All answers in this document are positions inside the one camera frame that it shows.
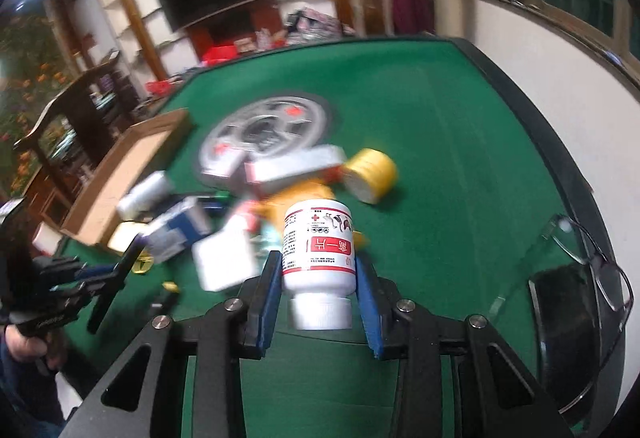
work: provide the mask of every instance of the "bottle cap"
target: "bottle cap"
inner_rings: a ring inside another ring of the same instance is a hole
[[[351,301],[325,294],[299,294],[289,301],[289,323],[299,330],[348,330]]]

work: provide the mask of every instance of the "human hand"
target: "human hand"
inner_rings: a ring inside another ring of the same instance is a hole
[[[43,338],[25,337],[14,325],[7,326],[4,341],[17,362],[44,358],[50,370],[59,370],[66,361],[66,337],[62,329],[48,332]]]

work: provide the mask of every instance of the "green tabletop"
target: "green tabletop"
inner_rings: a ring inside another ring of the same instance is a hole
[[[435,314],[463,319],[487,313],[505,280],[521,279],[517,264],[549,218],[566,211],[523,125],[468,57],[438,40],[284,50],[196,76],[164,109],[188,108],[196,125],[167,169],[178,191],[205,189],[193,163],[216,122],[285,90],[329,101],[337,118],[328,142],[348,156],[370,147],[396,162],[398,185],[379,205],[362,204],[341,188],[335,193],[369,239],[379,275]],[[92,263],[113,260],[74,241],[65,254]],[[562,264],[553,261],[539,268]],[[104,371],[140,329],[137,317],[164,280],[182,289],[173,312],[178,320],[203,314],[232,294],[202,291],[184,252],[146,275],[131,275],[96,336],[85,330],[85,309],[67,327],[72,342]],[[497,327],[534,370],[537,343],[522,282]],[[267,357],[241,366],[248,436],[387,436],[397,365],[373,359],[356,302],[353,330],[319,333],[289,329],[285,302]],[[450,377],[447,365],[443,371]],[[445,406],[447,434],[448,396]],[[184,436],[189,425],[186,419]]]

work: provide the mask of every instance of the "silver bolt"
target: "silver bolt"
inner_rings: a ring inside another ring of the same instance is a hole
[[[168,315],[159,315],[157,317],[154,317],[154,320],[151,322],[151,325],[156,330],[161,330],[162,328],[166,328],[170,322],[171,322],[171,317],[169,317]]]
[[[401,312],[412,312],[415,310],[415,303],[410,299],[401,299],[396,303],[396,307]]]
[[[474,328],[484,328],[486,326],[486,317],[483,315],[472,315],[469,317],[469,324]]]
[[[242,308],[242,299],[238,299],[237,297],[233,297],[232,299],[227,299],[225,301],[225,310],[228,312],[235,312]]]

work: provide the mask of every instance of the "white pill bottle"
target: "white pill bottle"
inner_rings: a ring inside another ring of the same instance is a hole
[[[299,330],[351,328],[356,290],[351,212],[333,200],[305,200],[285,215],[282,280],[289,323]]]

